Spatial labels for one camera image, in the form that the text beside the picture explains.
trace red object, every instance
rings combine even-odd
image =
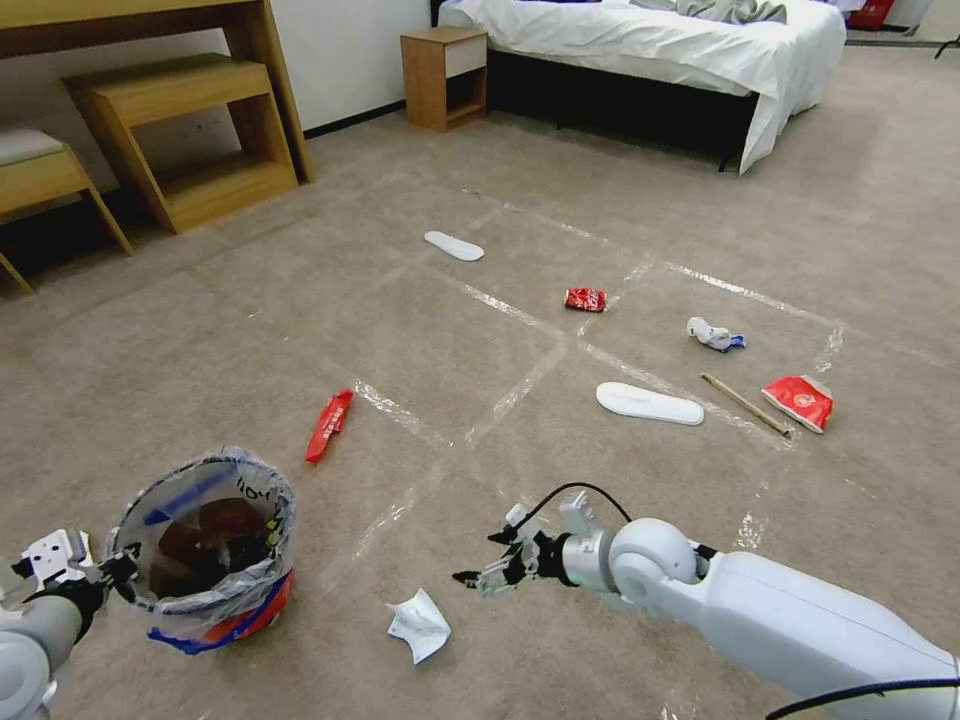
[[[847,19],[847,27],[879,30],[895,0],[867,0],[862,8]]]
[[[327,401],[326,407],[317,418],[317,427],[310,436],[310,442],[307,443],[307,454],[304,455],[304,460],[317,464],[323,451],[327,449],[330,436],[340,432],[340,428],[343,427],[343,418],[347,414],[347,408],[350,407],[352,399],[352,392],[341,390]]]
[[[607,306],[607,294],[603,290],[593,288],[570,288],[563,304],[574,310],[587,312],[603,312]]]
[[[760,392],[787,415],[816,433],[822,433],[826,429],[827,419],[833,412],[830,388],[808,375],[780,378]]]
[[[293,585],[293,570],[287,574],[286,580],[283,581],[283,585],[280,586],[280,590],[276,595],[273,596],[273,599],[270,600],[270,603],[264,608],[257,608],[255,610],[250,610],[239,615],[234,615],[233,617],[227,618],[223,622],[219,622],[214,625],[212,628],[207,630],[203,636],[203,642],[205,643],[218,643],[227,635],[229,635],[238,625],[245,622],[251,615],[255,612],[260,613],[260,617],[254,620],[250,627],[240,633],[235,639],[240,640],[245,637],[250,637],[255,632],[258,632],[270,624],[270,621],[273,620],[277,615],[280,614],[280,611],[283,610],[287,605],[287,600],[290,599],[290,587]]]

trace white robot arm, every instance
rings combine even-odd
[[[560,512],[568,532],[553,538],[533,512],[515,506],[503,531],[490,536],[509,545],[506,554],[454,579],[492,596],[524,577],[555,577],[692,625],[741,667],[813,698],[771,720],[816,705],[849,720],[960,720],[957,658],[882,605],[759,555],[716,552],[662,520],[610,532],[583,491]],[[909,688],[923,689],[881,692]]]
[[[131,548],[95,566],[85,533],[57,530],[14,565],[0,558],[0,720],[48,717],[55,673],[110,589],[129,592],[125,583],[136,577],[136,552]],[[28,580],[34,592],[16,602]]]

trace nightstand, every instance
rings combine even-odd
[[[483,115],[487,105],[487,33],[438,27],[400,36],[407,120],[446,132]]]

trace wooden chair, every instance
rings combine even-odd
[[[0,130],[0,217],[72,193],[93,202],[107,232],[121,250],[132,255],[126,236],[67,145],[39,130]],[[20,287],[33,292],[2,253],[0,265]]]

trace wooden stool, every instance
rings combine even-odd
[[[68,146],[39,130],[0,130],[0,216],[76,192],[93,201],[107,232],[121,250],[133,255],[123,230]],[[33,292],[30,283],[2,253],[0,265],[20,287]]]
[[[135,186],[171,232],[297,187],[267,69],[223,55],[97,73],[64,81],[110,167]],[[226,105],[243,148],[215,165],[157,177],[133,129]]]

